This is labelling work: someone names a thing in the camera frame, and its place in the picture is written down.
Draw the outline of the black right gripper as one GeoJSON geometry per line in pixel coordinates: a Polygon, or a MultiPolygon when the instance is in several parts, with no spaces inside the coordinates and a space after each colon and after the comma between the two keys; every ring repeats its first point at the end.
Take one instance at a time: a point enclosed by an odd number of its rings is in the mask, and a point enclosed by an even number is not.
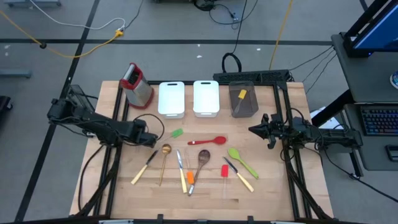
{"type": "Polygon", "coordinates": [[[273,149],[276,144],[276,138],[293,138],[292,130],[288,126],[284,126],[281,121],[269,121],[268,114],[263,114],[262,120],[264,123],[251,126],[248,128],[250,132],[259,136],[262,139],[268,139],[267,147],[273,149]]]}

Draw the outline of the gold metal spoon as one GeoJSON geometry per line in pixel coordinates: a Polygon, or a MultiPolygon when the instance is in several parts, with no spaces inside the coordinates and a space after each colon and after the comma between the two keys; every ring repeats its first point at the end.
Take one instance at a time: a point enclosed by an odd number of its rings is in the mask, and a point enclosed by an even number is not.
{"type": "Polygon", "coordinates": [[[164,155],[164,159],[162,162],[162,169],[160,172],[160,177],[159,177],[159,186],[162,185],[162,180],[163,180],[163,175],[164,175],[164,170],[165,170],[165,164],[166,164],[166,160],[167,160],[167,156],[171,153],[172,151],[172,147],[170,144],[164,144],[162,146],[162,153],[164,155]]]}

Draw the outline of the green silicone spatula clear handle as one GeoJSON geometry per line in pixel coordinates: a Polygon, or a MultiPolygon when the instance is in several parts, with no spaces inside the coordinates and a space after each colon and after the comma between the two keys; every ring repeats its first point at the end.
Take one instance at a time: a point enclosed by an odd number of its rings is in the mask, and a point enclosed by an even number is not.
{"type": "Polygon", "coordinates": [[[169,140],[169,139],[178,138],[178,137],[181,136],[182,134],[183,134],[183,129],[182,129],[182,128],[176,129],[176,130],[174,130],[173,132],[171,132],[171,134],[170,134],[169,136],[165,137],[165,138],[162,140],[162,142],[163,142],[163,141],[167,141],[167,140],[169,140]]]}

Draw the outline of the green silicone spoon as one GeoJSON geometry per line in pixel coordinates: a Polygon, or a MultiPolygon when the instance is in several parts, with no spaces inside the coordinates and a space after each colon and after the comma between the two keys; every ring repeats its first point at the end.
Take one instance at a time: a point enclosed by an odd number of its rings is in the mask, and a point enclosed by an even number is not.
{"type": "Polygon", "coordinates": [[[253,168],[251,168],[247,163],[245,163],[245,162],[241,159],[241,156],[240,156],[240,154],[239,154],[239,151],[238,151],[236,148],[233,148],[233,147],[229,148],[229,149],[228,149],[228,154],[229,154],[229,156],[230,156],[231,158],[233,158],[233,159],[239,161],[239,162],[246,168],[246,170],[247,170],[248,172],[251,173],[251,175],[252,175],[255,179],[258,179],[258,178],[259,178],[259,174],[258,174],[253,168]]]}

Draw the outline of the yellow silicone spatula clear handle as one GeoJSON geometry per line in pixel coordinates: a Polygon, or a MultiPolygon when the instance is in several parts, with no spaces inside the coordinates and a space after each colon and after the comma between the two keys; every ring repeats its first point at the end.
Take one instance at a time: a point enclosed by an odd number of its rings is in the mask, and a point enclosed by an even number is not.
{"type": "Polygon", "coordinates": [[[238,95],[238,103],[237,103],[237,105],[236,105],[236,107],[235,107],[235,109],[234,109],[234,113],[238,113],[238,112],[239,112],[241,103],[242,103],[243,99],[245,98],[246,93],[247,93],[247,90],[241,90],[241,91],[239,92],[239,95],[238,95]]]}

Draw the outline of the red silicone spoon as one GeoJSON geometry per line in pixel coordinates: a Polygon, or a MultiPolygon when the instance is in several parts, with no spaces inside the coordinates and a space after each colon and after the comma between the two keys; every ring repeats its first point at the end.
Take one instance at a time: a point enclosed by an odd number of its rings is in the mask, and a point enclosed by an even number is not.
{"type": "Polygon", "coordinates": [[[199,144],[206,144],[206,143],[214,143],[217,145],[221,145],[226,143],[227,139],[224,136],[217,136],[214,139],[210,139],[210,140],[201,140],[201,141],[190,141],[187,142],[187,144],[189,146],[193,146],[193,145],[199,145],[199,144]]]}

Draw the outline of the red silicone spatula clear handle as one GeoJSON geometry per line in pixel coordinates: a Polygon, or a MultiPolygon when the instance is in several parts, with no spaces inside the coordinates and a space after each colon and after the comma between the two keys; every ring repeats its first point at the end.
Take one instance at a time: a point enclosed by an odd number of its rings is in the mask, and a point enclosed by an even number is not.
{"type": "Polygon", "coordinates": [[[226,189],[228,180],[228,165],[224,164],[221,167],[221,177],[223,178],[223,199],[226,199],[226,189]]]}

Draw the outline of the orange silicone spatula clear handle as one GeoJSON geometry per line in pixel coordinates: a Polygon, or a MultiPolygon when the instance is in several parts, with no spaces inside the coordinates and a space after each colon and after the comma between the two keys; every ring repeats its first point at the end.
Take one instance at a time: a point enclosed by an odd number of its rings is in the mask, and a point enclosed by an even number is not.
{"type": "Polygon", "coordinates": [[[195,181],[194,181],[193,170],[190,167],[190,157],[188,155],[187,150],[184,151],[184,154],[185,154],[185,160],[187,163],[187,180],[188,180],[188,183],[190,185],[192,185],[195,181]]]}

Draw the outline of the brown wooden spoon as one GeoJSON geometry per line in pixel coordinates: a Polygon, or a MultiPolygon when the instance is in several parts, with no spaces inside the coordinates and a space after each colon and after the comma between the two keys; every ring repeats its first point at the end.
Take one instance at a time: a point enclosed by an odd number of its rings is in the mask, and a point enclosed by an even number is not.
{"type": "Polygon", "coordinates": [[[201,168],[210,160],[210,157],[211,157],[211,154],[206,149],[203,149],[199,152],[199,154],[198,154],[198,169],[194,176],[194,183],[190,186],[190,189],[188,191],[188,196],[192,195],[194,188],[195,188],[195,184],[197,183],[201,168]]]}

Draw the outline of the smoky transparent plastic bin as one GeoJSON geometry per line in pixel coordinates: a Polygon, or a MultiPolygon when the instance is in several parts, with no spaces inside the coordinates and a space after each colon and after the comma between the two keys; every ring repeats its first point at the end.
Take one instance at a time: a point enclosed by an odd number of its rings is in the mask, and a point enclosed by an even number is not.
{"type": "Polygon", "coordinates": [[[231,105],[231,115],[234,118],[252,117],[259,109],[254,84],[251,81],[230,82],[229,98],[231,105]],[[241,90],[247,90],[247,93],[241,103],[239,112],[234,113],[234,109],[238,103],[238,95],[241,90]]]}

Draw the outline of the red and steel box grater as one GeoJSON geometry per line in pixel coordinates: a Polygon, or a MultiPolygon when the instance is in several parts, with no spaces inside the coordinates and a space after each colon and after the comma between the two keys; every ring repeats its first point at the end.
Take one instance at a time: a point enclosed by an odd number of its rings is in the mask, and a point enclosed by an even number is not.
{"type": "Polygon", "coordinates": [[[136,109],[146,109],[154,97],[154,89],[149,85],[142,70],[130,63],[119,84],[124,89],[129,104],[136,109]]]}

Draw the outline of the white box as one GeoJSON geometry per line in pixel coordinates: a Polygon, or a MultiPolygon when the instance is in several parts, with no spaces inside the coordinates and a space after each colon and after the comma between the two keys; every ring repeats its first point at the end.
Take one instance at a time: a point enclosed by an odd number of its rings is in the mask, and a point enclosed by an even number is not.
{"type": "MultiPolygon", "coordinates": [[[[313,110],[310,112],[310,117],[313,118],[315,117],[318,113],[320,113],[321,111],[323,111],[325,109],[325,106],[322,108],[319,108],[317,110],[313,110]]],[[[325,123],[323,123],[320,126],[320,129],[343,129],[343,126],[339,123],[339,121],[335,118],[332,117],[329,120],[327,120],[325,123]]]]}

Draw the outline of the grey computer desk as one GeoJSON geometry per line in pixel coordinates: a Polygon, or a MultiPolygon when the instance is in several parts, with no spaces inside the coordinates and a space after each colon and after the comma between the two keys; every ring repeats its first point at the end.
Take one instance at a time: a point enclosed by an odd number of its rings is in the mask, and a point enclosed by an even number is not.
{"type": "Polygon", "coordinates": [[[398,89],[390,83],[390,76],[398,72],[398,53],[376,52],[368,58],[350,58],[341,35],[333,35],[331,40],[353,97],[353,102],[345,103],[343,110],[349,125],[361,133],[363,146],[359,155],[364,168],[369,171],[398,171],[398,161],[390,160],[386,149],[388,145],[398,146],[398,89]],[[362,116],[364,110],[392,113],[388,132],[367,134],[362,116]]]}

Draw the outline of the grey table foot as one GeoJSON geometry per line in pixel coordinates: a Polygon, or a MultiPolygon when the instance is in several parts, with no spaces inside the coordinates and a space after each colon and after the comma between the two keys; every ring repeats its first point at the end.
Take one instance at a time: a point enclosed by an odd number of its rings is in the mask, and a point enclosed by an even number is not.
{"type": "Polygon", "coordinates": [[[0,2],[8,5],[9,7],[28,7],[28,6],[40,6],[40,7],[52,7],[61,6],[60,0],[0,0],[0,2]]]}
{"type": "Polygon", "coordinates": [[[19,69],[0,69],[0,78],[30,78],[32,72],[30,70],[19,70],[19,69]]]}

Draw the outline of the computer monitor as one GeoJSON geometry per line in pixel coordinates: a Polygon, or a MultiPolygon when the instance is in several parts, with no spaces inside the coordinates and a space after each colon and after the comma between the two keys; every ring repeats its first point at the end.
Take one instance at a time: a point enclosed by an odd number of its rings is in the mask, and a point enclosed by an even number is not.
{"type": "Polygon", "coordinates": [[[398,52],[398,0],[374,0],[342,37],[349,57],[398,52]]]}

